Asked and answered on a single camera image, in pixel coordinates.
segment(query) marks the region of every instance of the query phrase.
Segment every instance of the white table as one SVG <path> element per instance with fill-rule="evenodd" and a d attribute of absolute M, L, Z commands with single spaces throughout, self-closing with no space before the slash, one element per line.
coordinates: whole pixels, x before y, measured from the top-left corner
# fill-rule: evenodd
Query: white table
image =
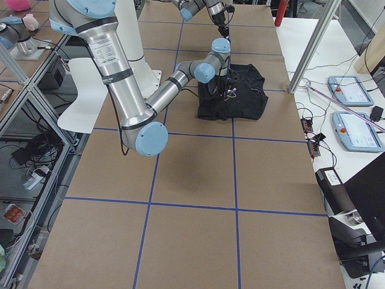
<path fill-rule="evenodd" d="M 297 65 L 301 59 L 301 56 L 305 50 L 307 42 L 310 39 L 310 36 L 313 33 L 313 30 L 316 26 L 316 19 L 292 19 L 284 18 L 281 27 L 277 28 L 277 34 L 282 48 L 283 56 L 285 57 L 285 63 L 288 70 L 289 77 L 293 76 L 293 72 L 297 68 Z M 351 57 L 357 55 L 352 44 L 350 43 L 348 37 L 340 26 L 339 22 L 333 20 L 329 25 L 328 30 L 326 31 L 324 37 L 321 40 L 321 43 L 318 46 L 318 49 L 310 62 L 308 68 L 315 66 L 324 66 L 331 64 L 339 64 L 345 60 L 350 59 Z M 354 70 L 354 63 L 358 60 L 358 57 L 353 58 L 351 61 L 347 61 L 339 66 L 327 66 L 322 68 L 316 68 L 313 70 L 306 71 L 304 77 L 311 80 L 321 83 L 327 83 L 327 78 L 330 75 L 357 75 L 361 81 L 366 81 L 371 79 L 370 75 L 359 74 Z M 374 89 L 377 87 L 373 80 L 366 81 L 363 83 L 364 87 L 367 90 Z M 321 85 L 312 83 L 312 86 L 328 96 L 331 96 L 331 93 L 327 85 Z M 310 92 L 312 102 L 318 104 L 322 108 L 326 108 L 329 101 L 322 96 L 317 95 L 316 93 Z M 370 96 L 373 98 L 375 105 L 385 108 L 385 99 L 381 92 L 377 89 L 373 92 L 370 92 Z M 305 89 L 299 88 L 295 92 L 295 100 L 301 102 L 304 106 L 310 109 L 314 116 L 323 115 L 324 112 L 313 105 L 309 101 L 309 96 Z M 301 104 L 297 104 L 298 108 L 303 107 Z M 354 111 L 364 112 L 370 114 L 372 107 L 360 107 L 353 108 Z M 341 180 L 343 182 L 350 179 L 355 175 L 359 170 L 364 168 L 372 160 L 378 157 L 380 154 L 364 153 L 364 152 L 348 152 L 346 151 L 339 140 L 337 135 L 334 132 L 334 128 L 331 121 L 331 114 L 334 111 L 344 111 L 343 108 L 339 107 L 336 104 L 331 104 L 330 108 L 327 110 L 326 119 L 322 126 L 322 133 L 326 136 L 325 141 L 330 146 L 330 149 L 337 156 L 337 166 L 336 171 L 338 172 Z M 302 116 L 303 110 L 299 110 L 299 115 Z M 310 113 L 305 111 L 305 116 L 310 116 Z M 313 129 L 316 133 L 319 133 L 319 129 L 322 125 L 323 117 L 317 117 L 313 120 Z M 378 122 L 379 125 L 385 126 L 385 121 Z M 385 143 L 385 135 L 379 134 L 380 139 Z M 323 167 L 330 167 L 331 154 L 321 148 L 321 156 L 314 159 L 313 167 L 314 171 L 317 171 Z M 346 218 L 344 216 L 337 217 L 339 220 L 344 221 Z M 354 229 L 364 227 L 367 231 L 365 225 L 360 225 Z M 358 279 L 351 279 L 346 273 L 345 269 L 341 267 L 346 288 L 352 288 L 355 283 L 362 283 L 361 289 L 365 288 L 365 281 L 360 281 Z M 385 273 L 374 274 L 372 276 L 369 289 L 382 289 L 385 285 Z"/>

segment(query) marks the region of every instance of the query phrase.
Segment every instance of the device screen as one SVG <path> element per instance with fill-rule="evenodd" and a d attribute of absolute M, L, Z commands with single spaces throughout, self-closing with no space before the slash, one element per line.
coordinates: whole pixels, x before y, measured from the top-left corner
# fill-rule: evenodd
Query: device screen
<path fill-rule="evenodd" d="M 351 140 L 352 146 L 362 148 L 378 148 L 368 124 L 353 114 L 341 114 L 343 125 Z"/>
<path fill-rule="evenodd" d="M 368 99 L 355 78 L 335 77 L 336 84 L 340 85 L 341 91 L 348 102 L 367 102 Z"/>

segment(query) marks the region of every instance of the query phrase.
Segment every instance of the light blue cap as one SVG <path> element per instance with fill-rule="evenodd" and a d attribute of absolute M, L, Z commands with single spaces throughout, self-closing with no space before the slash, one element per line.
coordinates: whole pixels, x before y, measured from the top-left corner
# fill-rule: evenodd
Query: light blue cap
<path fill-rule="evenodd" d="M 6 49 L 11 49 L 13 46 L 13 43 L 11 41 L 1 36 L 0 36 L 0 43 L 3 44 Z"/>
<path fill-rule="evenodd" d="M 68 35 L 72 35 L 72 36 L 78 35 L 78 33 L 76 33 L 74 27 L 60 24 L 59 22 L 56 22 L 56 21 L 52 20 L 51 18 L 49 19 L 49 21 L 51 23 L 52 30 L 55 30 L 56 32 L 68 34 Z"/>
<path fill-rule="evenodd" d="M 164 150 L 167 141 L 167 128 L 160 122 L 150 122 L 139 131 L 135 148 L 139 154 L 152 157 Z"/>
<path fill-rule="evenodd" d="M 229 53 L 230 42 L 225 38 L 217 38 L 211 43 L 211 49 L 217 53 Z"/>
<path fill-rule="evenodd" d="M 182 8 L 180 9 L 180 15 L 182 15 L 182 18 L 184 19 L 184 21 L 189 21 L 191 20 L 191 18 L 193 18 L 193 15 L 191 14 L 190 11 L 188 11 L 186 8 Z"/>
<path fill-rule="evenodd" d="M 16 16 L 4 17 L 0 21 L 5 24 L 22 24 L 23 23 L 22 20 Z"/>
<path fill-rule="evenodd" d="M 84 16 L 101 19 L 113 14 L 116 0 L 68 0 L 68 3 Z"/>
<path fill-rule="evenodd" d="M 201 83 L 207 83 L 215 76 L 215 69 L 211 64 L 198 64 L 194 70 L 194 77 Z"/>

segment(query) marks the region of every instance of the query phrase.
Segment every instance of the white and blue device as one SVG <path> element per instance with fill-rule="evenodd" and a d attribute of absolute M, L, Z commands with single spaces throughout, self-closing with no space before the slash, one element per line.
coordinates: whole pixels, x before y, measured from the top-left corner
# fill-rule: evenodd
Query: white and blue device
<path fill-rule="evenodd" d="M 369 119 L 366 113 L 358 113 Z M 333 125 L 337 135 L 350 152 L 383 152 L 385 147 L 375 129 L 354 114 L 336 111 L 333 113 Z"/>
<path fill-rule="evenodd" d="M 333 96 L 347 107 L 370 107 L 374 104 L 357 76 L 329 76 L 328 84 Z"/>

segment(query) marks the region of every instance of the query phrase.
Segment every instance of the black monitor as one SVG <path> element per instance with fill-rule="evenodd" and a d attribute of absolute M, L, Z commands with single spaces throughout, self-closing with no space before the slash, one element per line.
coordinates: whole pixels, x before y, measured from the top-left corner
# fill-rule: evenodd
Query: black monitor
<path fill-rule="evenodd" d="M 349 179 L 345 188 L 375 239 L 385 240 L 385 153 Z"/>

